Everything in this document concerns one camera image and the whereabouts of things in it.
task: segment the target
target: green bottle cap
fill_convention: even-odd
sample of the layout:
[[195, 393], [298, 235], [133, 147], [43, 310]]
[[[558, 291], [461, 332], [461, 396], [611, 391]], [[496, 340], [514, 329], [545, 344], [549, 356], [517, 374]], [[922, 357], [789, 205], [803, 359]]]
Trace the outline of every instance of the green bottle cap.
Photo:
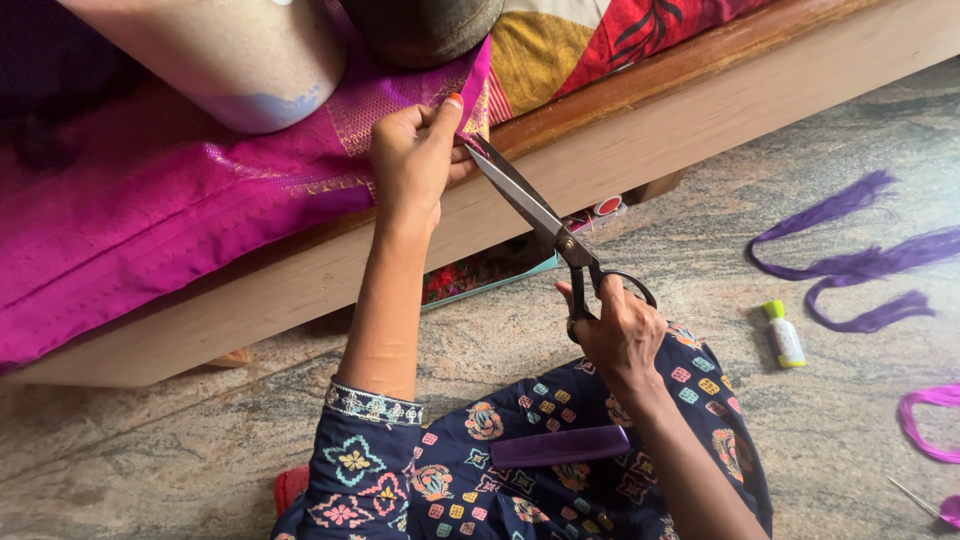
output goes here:
[[783, 317], [783, 302], [780, 300], [771, 300], [769, 302], [763, 303], [763, 308], [767, 310], [767, 316], [771, 319], [776, 319], [777, 317]]

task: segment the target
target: black scissors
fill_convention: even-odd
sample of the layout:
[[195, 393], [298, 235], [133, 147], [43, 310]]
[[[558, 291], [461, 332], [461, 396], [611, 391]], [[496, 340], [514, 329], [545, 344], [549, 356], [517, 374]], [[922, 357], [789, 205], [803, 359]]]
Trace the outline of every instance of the black scissors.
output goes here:
[[654, 299], [654, 295], [636, 277], [622, 270], [602, 270], [597, 257], [573, 236], [570, 229], [557, 216], [557, 212], [546, 204], [546, 201], [523, 178], [523, 175], [517, 172], [510, 165], [510, 162], [501, 156], [484, 137], [475, 135], [473, 141], [489, 157], [489, 159], [484, 158], [479, 152], [470, 148], [470, 145], [467, 145], [470, 155], [480, 166], [480, 170], [487, 175], [487, 178], [490, 179], [496, 190], [503, 195], [503, 198], [534, 228], [540, 242], [556, 249], [564, 258], [566, 264], [569, 265], [570, 283], [573, 285], [573, 308], [570, 310], [570, 316], [566, 319], [566, 335], [574, 343], [580, 343], [577, 334], [573, 332], [576, 321], [596, 319], [587, 309], [584, 292], [584, 267], [589, 269], [594, 292], [600, 290], [600, 282], [606, 276], [614, 274], [636, 285], [643, 294], [646, 303], [650, 307], [657, 307], [657, 300]]

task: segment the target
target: wooden bed frame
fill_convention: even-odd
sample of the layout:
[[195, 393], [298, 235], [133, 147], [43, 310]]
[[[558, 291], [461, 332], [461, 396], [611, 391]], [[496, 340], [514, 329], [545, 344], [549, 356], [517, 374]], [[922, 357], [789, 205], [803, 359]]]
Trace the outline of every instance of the wooden bed frame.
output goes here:
[[[499, 125], [492, 142], [563, 214], [642, 184], [663, 192], [692, 163], [956, 54], [957, 0], [777, 0]], [[428, 269], [529, 229], [479, 176], [443, 206]], [[349, 305], [374, 216], [266, 246], [7, 379], [144, 386]]]

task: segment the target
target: small bottle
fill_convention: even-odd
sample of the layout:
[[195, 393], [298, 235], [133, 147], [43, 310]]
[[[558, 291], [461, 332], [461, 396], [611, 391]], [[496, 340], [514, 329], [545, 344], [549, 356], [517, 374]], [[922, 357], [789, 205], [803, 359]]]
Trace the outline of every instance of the small bottle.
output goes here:
[[770, 317], [770, 326], [767, 327], [767, 341], [770, 349], [781, 367], [806, 366], [804, 350], [800, 348], [800, 338], [797, 329], [783, 318], [783, 302], [772, 300], [764, 302], [763, 308]]

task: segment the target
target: woman's left hand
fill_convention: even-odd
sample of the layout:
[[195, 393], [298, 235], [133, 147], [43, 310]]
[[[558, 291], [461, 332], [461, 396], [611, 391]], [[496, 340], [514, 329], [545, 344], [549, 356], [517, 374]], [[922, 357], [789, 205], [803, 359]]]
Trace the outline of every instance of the woman's left hand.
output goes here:
[[428, 232], [437, 226], [446, 183], [476, 167], [463, 141], [454, 144], [463, 108], [463, 98], [453, 93], [436, 109], [414, 105], [373, 125], [370, 155], [378, 221], [426, 227]]

